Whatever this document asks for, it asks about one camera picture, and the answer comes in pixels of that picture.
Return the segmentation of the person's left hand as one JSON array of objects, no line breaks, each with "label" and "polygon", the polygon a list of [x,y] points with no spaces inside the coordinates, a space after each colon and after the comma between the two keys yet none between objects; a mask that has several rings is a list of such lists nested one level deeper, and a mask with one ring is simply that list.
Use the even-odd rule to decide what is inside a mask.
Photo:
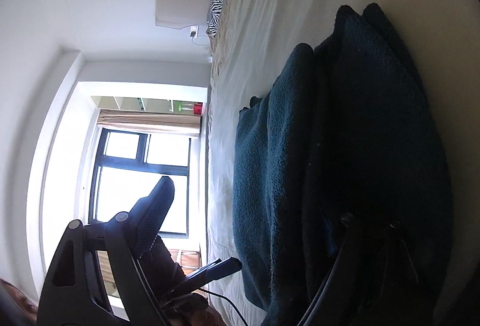
[{"label": "person's left hand", "polygon": [[171,325],[225,325],[208,300],[196,294],[181,266],[173,260],[162,238],[140,257],[140,266],[155,300]]}]

